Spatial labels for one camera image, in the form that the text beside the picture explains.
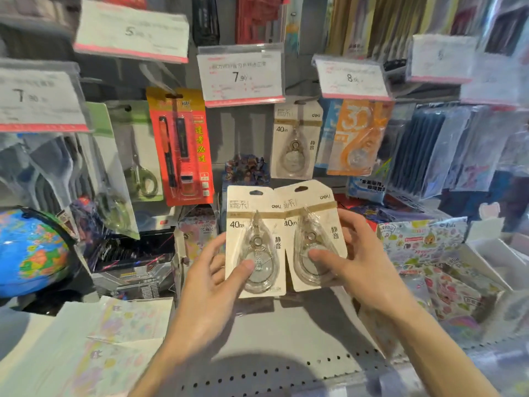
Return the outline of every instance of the forearm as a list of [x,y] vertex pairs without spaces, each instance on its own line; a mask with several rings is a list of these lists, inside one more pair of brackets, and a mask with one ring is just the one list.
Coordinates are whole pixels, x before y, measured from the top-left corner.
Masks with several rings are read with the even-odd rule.
[[433,397],[498,397],[463,350],[419,305],[392,318],[415,371]]
[[147,369],[136,382],[128,397],[153,397],[167,378],[184,363],[183,358],[175,356],[166,345],[158,349]]

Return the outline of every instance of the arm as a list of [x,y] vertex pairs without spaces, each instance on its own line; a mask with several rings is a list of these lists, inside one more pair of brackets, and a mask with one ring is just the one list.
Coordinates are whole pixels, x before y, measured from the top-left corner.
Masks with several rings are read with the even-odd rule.
[[178,310],[165,340],[129,397],[153,397],[178,367],[206,348],[226,326],[255,264],[242,261],[224,280],[225,256],[215,253],[225,241],[223,233],[208,243],[187,272]]
[[366,219],[338,210],[349,255],[311,250],[361,304],[393,321],[406,354],[434,397],[498,397],[498,392],[437,321],[415,301]]

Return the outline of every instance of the plastic price tag holder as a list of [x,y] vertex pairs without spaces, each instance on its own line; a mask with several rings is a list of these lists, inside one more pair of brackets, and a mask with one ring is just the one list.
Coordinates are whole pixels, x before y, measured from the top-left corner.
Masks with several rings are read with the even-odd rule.
[[282,44],[198,48],[206,107],[285,101]]
[[513,58],[501,54],[477,54],[472,82],[461,85],[461,102],[517,107],[519,72],[520,67]]
[[0,59],[0,132],[89,132],[77,71],[72,62]]
[[466,84],[472,80],[477,44],[478,40],[471,36],[413,35],[406,79],[410,82]]
[[322,96],[335,99],[392,100],[381,64],[314,55]]
[[185,15],[82,0],[74,43],[78,53],[185,64],[188,43]]

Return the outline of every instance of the person's left hand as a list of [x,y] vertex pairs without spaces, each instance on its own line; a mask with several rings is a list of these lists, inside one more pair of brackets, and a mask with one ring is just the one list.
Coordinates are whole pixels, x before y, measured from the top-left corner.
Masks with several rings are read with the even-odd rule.
[[162,347],[178,361],[184,361],[207,347],[222,332],[233,304],[255,263],[244,260],[224,280],[226,257],[216,254],[226,233],[211,240],[187,272],[175,319]]

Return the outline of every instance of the globe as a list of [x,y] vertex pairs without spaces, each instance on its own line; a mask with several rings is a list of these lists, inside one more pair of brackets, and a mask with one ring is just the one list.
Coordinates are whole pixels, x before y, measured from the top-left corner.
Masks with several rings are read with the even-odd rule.
[[0,298],[39,291],[70,273],[69,247],[45,222],[61,224],[51,215],[40,220],[45,214],[23,210],[0,213]]

